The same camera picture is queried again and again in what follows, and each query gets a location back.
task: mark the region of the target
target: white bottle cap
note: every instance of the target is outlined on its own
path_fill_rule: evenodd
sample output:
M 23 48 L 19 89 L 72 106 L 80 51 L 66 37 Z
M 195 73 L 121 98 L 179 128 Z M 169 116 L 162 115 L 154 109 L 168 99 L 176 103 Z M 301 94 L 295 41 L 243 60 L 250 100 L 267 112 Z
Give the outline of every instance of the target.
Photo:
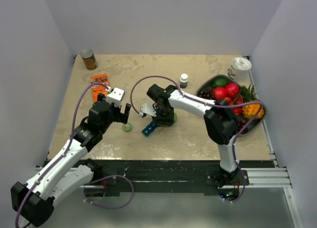
M 182 75 L 180 76 L 180 81 L 185 83 L 188 81 L 188 75 L 186 73 L 182 73 Z

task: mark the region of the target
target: white cup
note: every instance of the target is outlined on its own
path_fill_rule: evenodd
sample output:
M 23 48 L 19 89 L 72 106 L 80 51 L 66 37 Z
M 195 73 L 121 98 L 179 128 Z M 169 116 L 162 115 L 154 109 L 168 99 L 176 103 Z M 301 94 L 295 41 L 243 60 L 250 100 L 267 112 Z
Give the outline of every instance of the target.
M 227 75 L 236 82 L 242 82 L 248 77 L 251 67 L 251 62 L 246 58 L 233 58 Z

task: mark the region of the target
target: white container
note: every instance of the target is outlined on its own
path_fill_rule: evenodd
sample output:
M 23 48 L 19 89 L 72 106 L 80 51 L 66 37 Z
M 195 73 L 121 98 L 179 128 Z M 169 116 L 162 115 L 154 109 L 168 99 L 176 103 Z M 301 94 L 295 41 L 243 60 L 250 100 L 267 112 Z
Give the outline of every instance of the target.
M 227 71 L 227 75 L 236 82 L 242 82 L 248 78 L 252 64 L 246 58 L 233 58 L 231 67 Z
M 182 73 L 179 77 L 179 86 L 181 88 L 186 88 L 188 84 L 188 75 L 186 73 Z

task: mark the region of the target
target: red fruit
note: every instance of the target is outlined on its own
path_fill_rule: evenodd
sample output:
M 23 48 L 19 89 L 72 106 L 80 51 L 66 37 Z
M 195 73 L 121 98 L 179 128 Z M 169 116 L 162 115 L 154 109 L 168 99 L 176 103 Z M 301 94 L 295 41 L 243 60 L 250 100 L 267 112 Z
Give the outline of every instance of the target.
M 229 83 L 227 86 L 225 86 L 225 90 L 228 94 L 228 97 L 231 99 L 234 99 L 234 97 L 240 92 L 238 85 L 235 83 Z
M 229 98 L 229 97 L 226 97 L 224 99 L 227 101 L 228 104 L 230 104 L 232 102 L 231 98 Z
M 241 96 L 237 98 L 236 104 L 243 104 L 243 100 Z
M 235 115 L 241 115 L 243 113 L 242 108 L 233 108 L 232 110 Z
M 213 90 L 213 94 L 214 94 L 216 101 L 218 101 L 219 99 L 223 99 L 223 98 L 227 97 L 227 91 L 221 87 L 215 88 Z

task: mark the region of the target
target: pineapple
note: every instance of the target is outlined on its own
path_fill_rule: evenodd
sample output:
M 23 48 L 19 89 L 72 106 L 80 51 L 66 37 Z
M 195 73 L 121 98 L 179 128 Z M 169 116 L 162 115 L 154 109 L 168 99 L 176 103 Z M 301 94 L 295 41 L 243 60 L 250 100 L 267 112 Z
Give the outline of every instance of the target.
M 244 103 L 257 101 L 254 86 L 252 88 L 251 88 L 251 85 L 248 88 L 246 86 L 242 86 L 240 94 L 243 98 Z M 257 113 L 259 108 L 260 108 L 259 104 L 243 106 L 242 108 L 243 116 L 246 119 L 250 120 Z M 262 108 L 259 114 L 257 115 L 256 119 L 263 118 L 264 114 L 265 114 L 265 111 L 264 111 L 264 108 Z

